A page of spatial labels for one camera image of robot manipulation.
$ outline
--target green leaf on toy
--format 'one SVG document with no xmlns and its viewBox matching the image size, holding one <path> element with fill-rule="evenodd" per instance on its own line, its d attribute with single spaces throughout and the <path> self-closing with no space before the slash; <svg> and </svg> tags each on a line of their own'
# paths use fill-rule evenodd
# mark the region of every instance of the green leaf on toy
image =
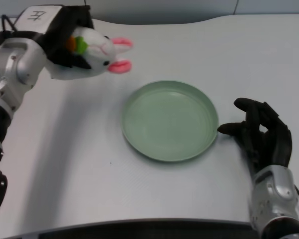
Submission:
<svg viewBox="0 0 299 239">
<path fill-rule="evenodd" d="M 82 36 L 78 36 L 75 38 L 76 48 L 75 51 L 78 54 L 83 54 L 88 47 L 88 44 L 84 41 L 84 38 Z"/>
</svg>

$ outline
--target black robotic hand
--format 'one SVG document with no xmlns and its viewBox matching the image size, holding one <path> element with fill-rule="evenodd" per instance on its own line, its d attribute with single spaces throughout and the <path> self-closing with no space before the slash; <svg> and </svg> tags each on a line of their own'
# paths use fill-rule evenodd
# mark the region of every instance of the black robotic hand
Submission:
<svg viewBox="0 0 299 239">
<path fill-rule="evenodd" d="M 255 173 L 269 165 L 288 167 L 292 151 L 291 134 L 278 114 L 266 102 L 247 98 L 236 99 L 234 105 L 246 112 L 245 121 L 223 124 L 218 131 L 235 137 L 246 151 Z M 268 131 L 260 132 L 260 125 Z"/>
</svg>

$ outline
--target plate rim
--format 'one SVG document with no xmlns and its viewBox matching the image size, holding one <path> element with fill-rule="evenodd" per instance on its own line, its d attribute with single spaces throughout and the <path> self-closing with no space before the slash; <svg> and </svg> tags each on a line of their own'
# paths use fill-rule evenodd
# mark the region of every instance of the plate rim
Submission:
<svg viewBox="0 0 299 239">
<path fill-rule="evenodd" d="M 153 160 L 157 160 L 157 161 L 160 161 L 160 162 L 166 162 L 166 163 L 173 163 L 173 162 L 182 162 L 182 161 L 186 161 L 186 160 L 195 158 L 195 157 L 199 156 L 200 154 L 204 153 L 207 149 L 209 149 L 209 148 L 212 146 L 212 144 L 215 142 L 215 140 L 216 140 L 216 138 L 217 138 L 217 136 L 218 136 L 217 131 L 216 131 L 216 133 L 214 134 L 214 137 L 212 138 L 212 140 L 210 141 L 210 143 L 209 143 L 209 144 L 208 144 L 202 151 L 200 151 L 199 153 L 196 153 L 196 154 L 193 155 L 193 156 L 190 156 L 190 157 L 187 157 L 187 158 L 182 158 L 182 159 L 180 159 L 180 160 L 173 160 L 173 161 L 165 160 L 165 159 L 161 159 L 161 158 L 156 158 L 156 157 L 151 157 L 151 156 L 146 155 L 146 154 L 143 153 L 141 150 L 139 150 L 136 146 L 134 146 L 134 145 L 131 143 L 131 141 L 129 140 L 129 138 L 127 137 L 127 134 L 126 134 L 126 131 L 125 131 L 125 127 L 124 127 L 123 125 L 124 125 L 124 115 L 125 115 L 124 113 L 126 112 L 126 109 L 127 109 L 127 107 L 128 107 L 128 104 L 127 104 L 127 103 L 128 103 L 128 101 L 129 101 L 129 99 L 131 99 L 134 95 L 136 95 L 137 92 L 140 91 L 142 88 L 144 88 L 144 87 L 146 87 L 146 86 L 148 86 L 148 85 L 151 85 L 151 84 L 161 83 L 161 82 L 176 82 L 176 83 L 182 83 L 182 84 L 186 84 L 186 85 L 191 86 L 191 87 L 197 89 L 198 91 L 200 91 L 200 92 L 201 92 L 203 95 L 205 95 L 205 96 L 207 97 L 207 99 L 212 103 L 212 105 L 213 105 L 213 107 L 214 107 L 214 109 L 215 109 L 215 112 L 216 112 L 216 117 L 217 117 L 217 127 L 219 126 L 219 115 L 218 115 L 217 109 L 216 109 L 216 107 L 215 107 L 213 101 L 210 99 L 210 97 L 209 97 L 207 94 L 205 94 L 205 93 L 204 93 L 202 90 L 200 90 L 199 88 L 197 88 L 197 87 L 195 87 L 195 86 L 193 86 L 193 85 L 191 85 L 191 84 L 189 84 L 189 83 L 186 83 L 186 82 L 182 82 L 182 81 L 174 81 L 174 80 L 162 80 L 162 81 L 153 81 L 153 82 L 147 83 L 147 84 L 145 84 L 145 85 L 139 87 L 138 89 L 134 90 L 134 91 L 130 94 L 130 96 L 125 100 L 125 102 L 124 102 L 124 106 L 123 106 L 123 108 L 122 108 L 122 113 L 121 113 L 121 131 L 122 131 L 122 133 L 123 133 L 123 136 L 124 136 L 124 138 L 127 140 L 127 142 L 129 143 L 129 145 L 130 145 L 133 149 L 135 149 L 135 150 L 136 150 L 137 152 L 139 152 L 140 154 L 142 154 L 142 155 L 144 155 L 144 156 L 146 156 L 146 157 L 148 157 L 148 158 L 150 158 L 150 159 L 153 159 Z"/>
</svg>

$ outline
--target white wall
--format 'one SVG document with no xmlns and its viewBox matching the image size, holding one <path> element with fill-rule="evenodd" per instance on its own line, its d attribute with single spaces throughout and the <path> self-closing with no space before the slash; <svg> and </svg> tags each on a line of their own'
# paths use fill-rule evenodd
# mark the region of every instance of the white wall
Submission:
<svg viewBox="0 0 299 239">
<path fill-rule="evenodd" d="M 299 13 L 299 0 L 239 0 L 236 14 Z"/>
<path fill-rule="evenodd" d="M 87 0 L 93 17 L 123 24 L 171 24 L 232 15 L 237 0 Z"/>
<path fill-rule="evenodd" d="M 171 24 L 232 15 L 237 0 L 86 0 L 96 19 L 122 24 Z M 0 16 L 18 16 L 40 4 L 83 5 L 84 0 L 0 0 Z M 299 13 L 299 0 L 238 0 L 236 14 Z"/>
</svg>

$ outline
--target white plush toy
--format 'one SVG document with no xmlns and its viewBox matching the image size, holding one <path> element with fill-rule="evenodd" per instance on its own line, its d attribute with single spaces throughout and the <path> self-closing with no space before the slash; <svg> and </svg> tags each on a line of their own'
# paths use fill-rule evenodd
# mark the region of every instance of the white plush toy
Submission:
<svg viewBox="0 0 299 239">
<path fill-rule="evenodd" d="M 81 55 L 91 66 L 91 69 L 79 67 L 64 67 L 48 61 L 46 68 L 51 77 L 60 80 L 71 80 L 99 75 L 105 71 L 124 73 L 131 69 L 129 60 L 118 59 L 117 54 L 128 51 L 132 42 L 126 38 L 111 38 L 103 36 L 96 30 L 78 27 L 66 43 L 66 48 L 72 54 Z"/>
</svg>

